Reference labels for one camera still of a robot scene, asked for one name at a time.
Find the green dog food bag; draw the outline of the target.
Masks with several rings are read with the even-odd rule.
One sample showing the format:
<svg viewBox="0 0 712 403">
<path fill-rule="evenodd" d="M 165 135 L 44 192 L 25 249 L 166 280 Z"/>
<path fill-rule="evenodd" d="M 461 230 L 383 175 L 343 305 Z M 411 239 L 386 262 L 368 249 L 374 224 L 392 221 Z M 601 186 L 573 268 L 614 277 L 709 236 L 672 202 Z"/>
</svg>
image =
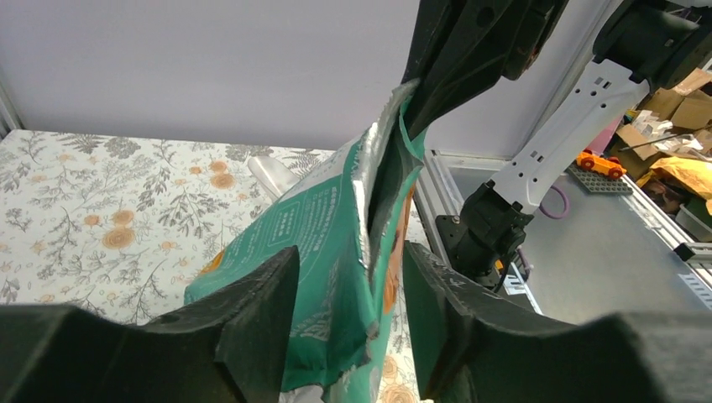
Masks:
<svg viewBox="0 0 712 403">
<path fill-rule="evenodd" d="M 185 303 L 296 246 L 299 281 L 279 399 L 374 402 L 398 290 L 401 229 L 422 167 L 423 136 L 404 115 L 417 80 L 380 117 L 297 181 L 186 287 Z"/>
</svg>

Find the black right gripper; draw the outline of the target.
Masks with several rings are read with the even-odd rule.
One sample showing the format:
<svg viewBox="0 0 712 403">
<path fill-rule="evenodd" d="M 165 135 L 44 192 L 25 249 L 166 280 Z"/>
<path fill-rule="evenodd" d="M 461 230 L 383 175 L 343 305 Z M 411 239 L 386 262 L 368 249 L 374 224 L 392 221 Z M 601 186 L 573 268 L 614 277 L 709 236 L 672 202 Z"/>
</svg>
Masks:
<svg viewBox="0 0 712 403">
<path fill-rule="evenodd" d="M 403 120 L 410 139 L 536 61 L 568 3 L 421 1 L 403 82 L 418 80 Z"/>
</svg>

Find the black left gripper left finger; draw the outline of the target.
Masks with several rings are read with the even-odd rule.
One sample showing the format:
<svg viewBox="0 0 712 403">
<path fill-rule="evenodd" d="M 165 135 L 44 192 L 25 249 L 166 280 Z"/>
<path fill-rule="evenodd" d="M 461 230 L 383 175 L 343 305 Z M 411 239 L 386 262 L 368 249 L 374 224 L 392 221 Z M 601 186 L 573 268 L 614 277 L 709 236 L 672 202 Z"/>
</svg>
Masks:
<svg viewBox="0 0 712 403">
<path fill-rule="evenodd" d="M 211 295 L 135 327 L 130 402 L 276 402 L 295 309 L 290 246 Z"/>
</svg>

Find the clear plastic scoop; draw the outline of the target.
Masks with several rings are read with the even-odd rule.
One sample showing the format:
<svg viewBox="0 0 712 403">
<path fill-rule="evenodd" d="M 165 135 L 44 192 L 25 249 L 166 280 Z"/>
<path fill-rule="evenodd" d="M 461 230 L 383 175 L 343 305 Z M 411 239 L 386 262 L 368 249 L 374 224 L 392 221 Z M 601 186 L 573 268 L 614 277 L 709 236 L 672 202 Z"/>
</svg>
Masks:
<svg viewBox="0 0 712 403">
<path fill-rule="evenodd" d="M 283 196 L 300 179 L 285 165 L 270 156 L 251 157 L 248 160 L 248 168 L 273 202 Z"/>
</svg>

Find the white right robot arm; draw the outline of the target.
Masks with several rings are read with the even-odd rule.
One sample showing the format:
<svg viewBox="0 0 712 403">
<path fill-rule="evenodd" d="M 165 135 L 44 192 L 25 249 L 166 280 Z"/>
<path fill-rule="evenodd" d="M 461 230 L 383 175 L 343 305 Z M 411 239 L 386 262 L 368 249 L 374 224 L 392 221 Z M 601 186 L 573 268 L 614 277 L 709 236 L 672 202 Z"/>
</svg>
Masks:
<svg viewBox="0 0 712 403">
<path fill-rule="evenodd" d="M 526 225 L 556 179 L 614 118 L 659 89 L 675 87 L 711 52 L 711 4 L 624 1 L 593 43 L 572 91 L 523 149 L 463 204 L 443 243 L 451 266 L 491 289 L 524 242 Z M 411 138 L 534 62 L 565 8 L 563 1 L 423 1 L 404 81 L 418 80 L 403 112 Z"/>
</svg>

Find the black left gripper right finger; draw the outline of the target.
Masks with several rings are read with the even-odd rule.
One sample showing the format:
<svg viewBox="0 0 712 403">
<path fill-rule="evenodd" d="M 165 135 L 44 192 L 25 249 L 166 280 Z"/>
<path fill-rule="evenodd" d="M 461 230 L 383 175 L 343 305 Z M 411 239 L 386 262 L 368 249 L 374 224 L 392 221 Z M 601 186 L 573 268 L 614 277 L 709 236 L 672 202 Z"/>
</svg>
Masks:
<svg viewBox="0 0 712 403">
<path fill-rule="evenodd" d="M 554 402 L 545 358 L 557 323 L 446 266 L 419 243 L 403 257 L 417 389 L 435 402 Z"/>
</svg>

